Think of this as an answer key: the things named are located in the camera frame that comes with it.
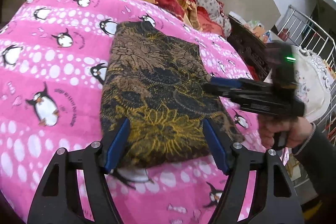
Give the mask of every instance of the green led light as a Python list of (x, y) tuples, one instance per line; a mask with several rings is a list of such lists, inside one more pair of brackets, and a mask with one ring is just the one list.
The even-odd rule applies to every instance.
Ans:
[(295, 58), (293, 58), (293, 57), (289, 57), (289, 56), (287, 56), (286, 59), (287, 59), (288, 61), (291, 61), (291, 62), (295, 62), (295, 61), (296, 61)]

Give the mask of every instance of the metal bolt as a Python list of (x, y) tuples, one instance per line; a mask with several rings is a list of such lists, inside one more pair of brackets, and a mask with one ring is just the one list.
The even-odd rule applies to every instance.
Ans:
[(99, 141), (95, 141), (95, 142), (93, 142), (93, 143), (91, 144), (91, 146), (92, 146), (93, 148), (98, 148), (98, 147), (100, 147), (100, 142), (99, 142)]
[(236, 148), (236, 149), (241, 149), (243, 146), (242, 146), (241, 143), (234, 143), (233, 147)]
[(62, 154), (64, 154), (64, 152), (65, 152), (65, 149), (62, 147), (62, 148), (59, 148), (58, 150), (57, 150), (57, 154), (58, 155), (62, 155)]
[(275, 152), (275, 150), (274, 149), (270, 149), (269, 151), (268, 151), (268, 153), (271, 155), (271, 156), (275, 156), (277, 153)]

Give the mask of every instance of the brown floral fabric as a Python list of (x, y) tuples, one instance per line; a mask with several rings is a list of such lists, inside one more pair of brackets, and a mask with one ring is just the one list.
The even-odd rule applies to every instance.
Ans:
[(100, 120), (108, 134), (118, 119), (130, 119), (120, 166), (148, 168), (208, 155), (202, 133), (206, 117), (235, 141), (243, 141), (219, 97), (202, 90), (209, 80), (198, 45), (168, 37), (149, 22), (118, 24)]

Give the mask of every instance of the blue gripper pad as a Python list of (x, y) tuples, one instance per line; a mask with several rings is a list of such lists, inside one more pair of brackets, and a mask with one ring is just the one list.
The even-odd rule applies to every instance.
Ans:
[(219, 170), (223, 171), (224, 175), (229, 175), (230, 169), (227, 164), (227, 157), (224, 148), (216, 135), (215, 130), (212, 128), (208, 119), (203, 120), (203, 135), (208, 143), (213, 159)]
[(117, 167), (117, 164), (124, 152), (130, 128), (131, 123), (129, 119), (125, 119), (107, 152), (106, 164), (104, 166), (107, 174), (110, 173), (112, 169), (115, 169)]
[(212, 77), (210, 80), (210, 84), (236, 89), (239, 89), (242, 86), (242, 83), (237, 79), (227, 79), (218, 77)]

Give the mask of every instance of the bed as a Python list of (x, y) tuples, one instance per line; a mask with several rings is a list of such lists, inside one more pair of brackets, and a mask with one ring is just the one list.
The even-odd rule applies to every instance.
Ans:
[[(149, 17), (165, 35), (199, 45), (208, 73), (251, 77), (223, 37), (193, 30), (140, 0), (27, 0), (0, 30), (1, 191), (24, 221), (55, 151), (82, 149), (101, 139), (102, 83), (92, 73), (107, 65), (113, 43), (113, 31), (101, 23)], [(38, 101), (41, 94), (46, 100)], [(221, 101), (244, 135), (243, 145), (265, 151), (256, 115), (240, 111), (225, 98)], [(112, 176), (106, 179), (127, 224), (207, 223), (226, 182), (211, 155), (123, 173), (137, 183), (128, 187)], [(251, 172), (239, 220), (249, 214), (254, 181)], [(92, 219), (80, 171), (78, 186), (85, 217)]]

